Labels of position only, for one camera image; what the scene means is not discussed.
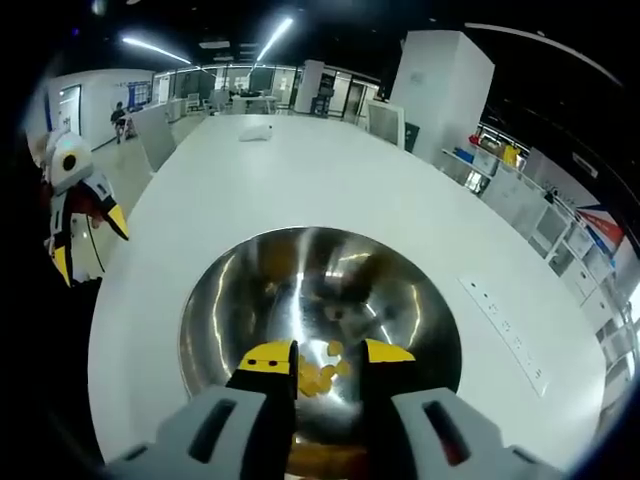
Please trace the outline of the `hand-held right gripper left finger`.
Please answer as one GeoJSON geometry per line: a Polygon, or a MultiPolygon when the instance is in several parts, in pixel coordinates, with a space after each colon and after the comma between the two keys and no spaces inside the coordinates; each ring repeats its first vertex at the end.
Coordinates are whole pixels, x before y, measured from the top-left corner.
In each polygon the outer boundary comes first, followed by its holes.
{"type": "Polygon", "coordinates": [[[298,343],[248,351],[224,386],[164,420],[153,442],[106,465],[108,479],[283,479],[295,432],[298,343]]]}

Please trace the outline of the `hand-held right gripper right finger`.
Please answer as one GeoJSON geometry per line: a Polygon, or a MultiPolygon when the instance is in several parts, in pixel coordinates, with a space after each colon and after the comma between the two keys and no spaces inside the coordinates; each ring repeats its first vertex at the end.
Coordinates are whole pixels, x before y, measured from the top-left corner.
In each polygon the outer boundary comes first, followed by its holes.
{"type": "Polygon", "coordinates": [[[556,468],[503,442],[499,427],[447,388],[422,389],[415,357],[366,338],[359,368],[371,479],[554,479],[556,468]]]}

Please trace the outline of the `person's left hand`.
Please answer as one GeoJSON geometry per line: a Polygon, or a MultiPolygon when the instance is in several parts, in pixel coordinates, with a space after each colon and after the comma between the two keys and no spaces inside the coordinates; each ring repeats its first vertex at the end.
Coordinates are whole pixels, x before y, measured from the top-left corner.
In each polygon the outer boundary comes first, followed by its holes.
{"type": "Polygon", "coordinates": [[[96,229],[104,222],[96,195],[84,183],[78,183],[69,189],[68,200],[71,212],[88,216],[92,228],[96,229]]]}

